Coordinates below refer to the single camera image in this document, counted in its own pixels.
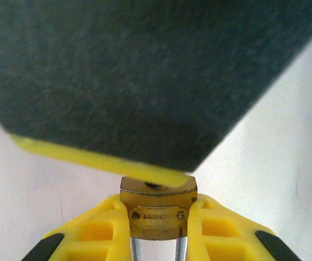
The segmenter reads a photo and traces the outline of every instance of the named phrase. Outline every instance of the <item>square hole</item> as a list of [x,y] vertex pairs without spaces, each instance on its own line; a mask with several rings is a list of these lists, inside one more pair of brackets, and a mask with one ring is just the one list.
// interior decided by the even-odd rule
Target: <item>square hole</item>
[[78,241],[100,241],[113,239],[114,227],[109,222],[89,221],[81,227]]
[[201,208],[204,208],[204,209],[213,209],[214,206],[212,204],[210,204],[208,201],[205,201],[203,203],[203,205],[201,206]]
[[65,261],[105,261],[108,250],[106,248],[98,249],[76,249],[69,250]]
[[239,237],[236,225],[227,219],[204,219],[202,220],[202,234],[216,237]]
[[253,261],[255,260],[244,245],[240,244],[206,244],[210,261]]
[[115,210],[115,205],[113,203],[107,204],[103,208],[104,210]]

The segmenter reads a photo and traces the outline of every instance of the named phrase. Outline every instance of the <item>sponge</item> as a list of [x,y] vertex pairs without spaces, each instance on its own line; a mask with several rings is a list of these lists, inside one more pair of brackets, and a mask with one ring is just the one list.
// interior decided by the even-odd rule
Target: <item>sponge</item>
[[191,172],[311,37],[305,0],[0,0],[0,123]]

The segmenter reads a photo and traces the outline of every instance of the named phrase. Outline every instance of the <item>screw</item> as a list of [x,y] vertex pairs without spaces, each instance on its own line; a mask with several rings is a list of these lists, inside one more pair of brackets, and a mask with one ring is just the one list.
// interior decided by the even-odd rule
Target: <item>screw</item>
[[180,220],[180,221],[185,220],[185,214],[184,214],[184,212],[180,211],[180,212],[177,214],[177,218],[178,218],[178,220]]
[[133,212],[130,216],[133,220],[138,220],[140,218],[140,215],[137,212]]

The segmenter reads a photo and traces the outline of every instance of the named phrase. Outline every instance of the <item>yellow clamp jaw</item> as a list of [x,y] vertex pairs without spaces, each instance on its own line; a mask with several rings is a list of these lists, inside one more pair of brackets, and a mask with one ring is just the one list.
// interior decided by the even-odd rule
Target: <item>yellow clamp jaw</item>
[[[273,232],[197,195],[187,261],[300,261]],[[46,234],[22,261],[132,261],[130,220],[119,194]]]

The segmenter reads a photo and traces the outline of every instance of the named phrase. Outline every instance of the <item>yellow sponge layer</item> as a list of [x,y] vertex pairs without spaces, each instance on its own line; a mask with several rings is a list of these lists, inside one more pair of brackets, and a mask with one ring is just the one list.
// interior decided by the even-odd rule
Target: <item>yellow sponge layer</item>
[[24,138],[18,135],[11,135],[11,138],[20,148],[31,153],[111,171],[155,184],[180,187],[188,180],[188,176],[177,170],[138,163],[51,142]]

